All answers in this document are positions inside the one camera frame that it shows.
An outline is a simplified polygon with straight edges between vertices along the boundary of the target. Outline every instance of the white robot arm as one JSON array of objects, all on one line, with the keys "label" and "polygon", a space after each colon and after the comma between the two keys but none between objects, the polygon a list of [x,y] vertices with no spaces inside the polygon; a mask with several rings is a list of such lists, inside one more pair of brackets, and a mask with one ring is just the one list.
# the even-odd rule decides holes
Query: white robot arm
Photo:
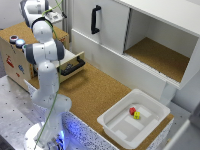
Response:
[{"label": "white robot arm", "polygon": [[52,61],[60,61],[65,56],[63,44],[53,39],[53,26],[48,18],[42,17],[42,13],[50,8],[47,0],[22,0],[20,11],[28,27],[39,43],[23,46],[25,57],[31,64],[38,65],[38,79],[40,89],[32,95],[33,103],[47,108],[46,118],[52,110],[53,102],[56,102],[53,111],[47,120],[46,126],[38,132],[35,139],[39,139],[39,149],[51,149],[48,143],[56,139],[62,131],[61,113],[69,111],[72,105],[71,99],[56,94],[59,89],[58,72]]}]

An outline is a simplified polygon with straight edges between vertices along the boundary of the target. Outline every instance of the black door handle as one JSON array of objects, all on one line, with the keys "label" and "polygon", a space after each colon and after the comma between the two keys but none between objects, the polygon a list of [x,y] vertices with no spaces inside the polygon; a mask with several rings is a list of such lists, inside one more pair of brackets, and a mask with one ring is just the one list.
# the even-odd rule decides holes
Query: black door handle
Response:
[{"label": "black door handle", "polygon": [[72,68],[66,68],[65,70],[61,70],[61,75],[67,76],[70,73],[76,71],[77,69],[79,69],[85,65],[84,60],[82,60],[79,56],[77,57],[77,61],[79,62],[79,64],[77,64],[76,66],[74,66]]},{"label": "black door handle", "polygon": [[101,7],[96,5],[96,8],[94,8],[92,10],[92,24],[91,24],[91,31],[92,31],[92,34],[96,34],[98,33],[100,30],[98,28],[96,28],[96,12],[98,10],[101,10]]}]

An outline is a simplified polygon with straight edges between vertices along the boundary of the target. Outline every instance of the brown box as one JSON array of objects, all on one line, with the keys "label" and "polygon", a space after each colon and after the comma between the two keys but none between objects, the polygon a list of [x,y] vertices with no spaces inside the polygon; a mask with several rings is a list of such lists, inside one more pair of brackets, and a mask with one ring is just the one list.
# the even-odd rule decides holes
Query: brown box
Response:
[{"label": "brown box", "polygon": [[[69,49],[69,35],[55,26],[54,30],[65,48]],[[33,65],[27,62],[21,49],[9,43],[9,38],[12,35],[24,39],[26,44],[38,43],[38,41],[24,22],[0,31],[0,50],[6,74],[25,90],[28,90],[24,79],[28,81],[34,77]]]}]

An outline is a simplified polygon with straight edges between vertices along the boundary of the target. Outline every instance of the white plastic bin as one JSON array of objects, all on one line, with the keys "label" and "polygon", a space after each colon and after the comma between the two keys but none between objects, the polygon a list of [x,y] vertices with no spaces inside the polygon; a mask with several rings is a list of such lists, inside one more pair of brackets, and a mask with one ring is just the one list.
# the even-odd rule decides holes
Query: white plastic bin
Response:
[{"label": "white plastic bin", "polygon": [[[139,120],[130,115],[131,107],[140,112]],[[135,149],[169,113],[169,108],[134,89],[98,117],[97,121],[104,127],[105,133],[122,147]]]}]

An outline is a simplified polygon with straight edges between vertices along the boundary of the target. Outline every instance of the red ball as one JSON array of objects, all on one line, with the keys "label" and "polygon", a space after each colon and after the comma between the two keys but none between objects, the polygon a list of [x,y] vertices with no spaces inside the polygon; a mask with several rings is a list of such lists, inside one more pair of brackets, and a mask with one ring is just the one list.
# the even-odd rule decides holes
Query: red ball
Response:
[{"label": "red ball", "polygon": [[136,109],[134,107],[129,109],[129,112],[131,115],[134,115],[134,113],[136,112]]}]

